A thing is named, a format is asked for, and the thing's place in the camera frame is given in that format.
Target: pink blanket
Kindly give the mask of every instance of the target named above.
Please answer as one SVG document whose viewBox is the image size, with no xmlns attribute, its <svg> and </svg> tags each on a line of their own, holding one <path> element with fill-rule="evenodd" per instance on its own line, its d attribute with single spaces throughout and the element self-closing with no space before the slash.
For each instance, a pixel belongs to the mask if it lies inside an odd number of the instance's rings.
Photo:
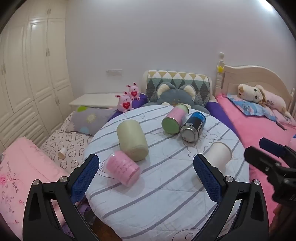
<svg viewBox="0 0 296 241">
<path fill-rule="evenodd" d="M 249 146 L 259 148 L 259 140 L 262 137 L 278 144 L 289 145 L 291 138 L 296 134 L 296 129 L 291 126 L 285 125 L 284 127 L 287 131 L 284 131 L 277 126 L 274 121 L 271 121 L 266 117 L 244 115 L 229 99 L 223 97 L 221 94 L 216 96 L 216 99 L 233 123 L 244 148 Z M 281 162 L 283 166 L 287 166 L 282 159 L 277 158 L 270 153 L 269 155 Z M 266 199 L 270 224 L 274 217 L 273 210 L 277 206 L 277 203 L 271 198 L 274 192 L 273 186 L 267 181 L 267 176 L 264 173 L 250 165 L 250 181 L 253 179 L 258 179 L 261 182 Z"/>
</svg>

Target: blue gripper pad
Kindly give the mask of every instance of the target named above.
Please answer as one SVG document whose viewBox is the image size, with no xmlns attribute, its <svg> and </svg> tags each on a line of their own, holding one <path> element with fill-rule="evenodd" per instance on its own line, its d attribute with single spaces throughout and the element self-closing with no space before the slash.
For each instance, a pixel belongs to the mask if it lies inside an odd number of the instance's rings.
<svg viewBox="0 0 296 241">
<path fill-rule="evenodd" d="M 206 160 L 206 158 L 202 154 L 198 154 L 193 159 L 193 167 L 202 184 L 204 185 L 207 193 L 209 194 L 211 200 L 219 204 L 222 200 L 222 186 L 219 183 L 219 181 L 215 178 L 213 173 L 210 171 L 209 168 L 213 168 L 211 164 Z"/>
<path fill-rule="evenodd" d="M 93 155 L 89 163 L 86 165 L 86 167 L 84 167 L 83 171 L 72 185 L 70 196 L 72 203 L 82 200 L 86 190 L 88 189 L 91 181 L 99 169 L 99 165 L 100 162 L 98 156 Z"/>
<path fill-rule="evenodd" d="M 260 148 L 268 151 L 269 153 L 277 157 L 282 157 L 285 155 L 285 149 L 282 145 L 279 145 L 266 138 L 261 138 L 261 140 L 259 141 L 259 146 Z"/>
</svg>

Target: wooden bed headboard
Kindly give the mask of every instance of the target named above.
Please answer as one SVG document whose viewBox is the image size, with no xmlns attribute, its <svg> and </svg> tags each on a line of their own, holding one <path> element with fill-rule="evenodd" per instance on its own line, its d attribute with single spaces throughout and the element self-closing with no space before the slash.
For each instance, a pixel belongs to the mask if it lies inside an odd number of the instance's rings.
<svg viewBox="0 0 296 241">
<path fill-rule="evenodd" d="M 237 86 L 239 84 L 247 84 L 249 86 L 261 85 L 267 91 L 282 97 L 286 103 L 287 110 L 292 113 L 295 89 L 288 91 L 276 73 L 261 66 L 228 66 L 224 64 L 224 54 L 220 53 L 219 57 L 215 95 L 220 93 L 235 95 L 237 94 Z"/>
</svg>

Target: wooden floor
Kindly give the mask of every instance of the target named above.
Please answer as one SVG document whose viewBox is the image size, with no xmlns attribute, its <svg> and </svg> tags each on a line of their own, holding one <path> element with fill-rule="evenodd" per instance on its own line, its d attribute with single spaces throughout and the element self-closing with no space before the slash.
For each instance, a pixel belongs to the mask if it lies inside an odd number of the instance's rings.
<svg viewBox="0 0 296 241">
<path fill-rule="evenodd" d="M 117 236 L 117 234 L 104 224 L 98 218 L 95 219 L 94 224 L 92 225 L 92 230 L 98 236 L 101 241 L 121 241 L 122 239 Z"/>
</svg>

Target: purple bedsheet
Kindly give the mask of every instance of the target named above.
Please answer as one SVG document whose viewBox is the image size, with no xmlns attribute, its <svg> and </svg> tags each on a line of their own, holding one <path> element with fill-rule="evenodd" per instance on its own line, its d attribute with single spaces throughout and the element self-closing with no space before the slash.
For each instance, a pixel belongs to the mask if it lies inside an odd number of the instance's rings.
<svg viewBox="0 0 296 241">
<path fill-rule="evenodd" d="M 219 103 L 209 101 L 205 107 L 206 109 L 208 109 L 211 116 L 221 121 L 225 126 L 230 128 L 237 135 L 236 129 L 234 128 L 233 124 L 231 123 L 230 119 Z"/>
<path fill-rule="evenodd" d="M 144 94 L 140 94 L 140 100 L 133 100 L 133 108 L 136 109 L 136 108 L 139 108 L 141 107 L 142 105 L 146 104 L 148 102 L 148 99 L 147 99 L 147 96 L 144 95 Z M 116 112 L 109 118 L 108 121 L 112 120 L 113 118 L 115 118 L 116 116 L 119 116 L 121 115 L 122 112 L 119 111 L 119 110 L 116 110 Z"/>
</svg>

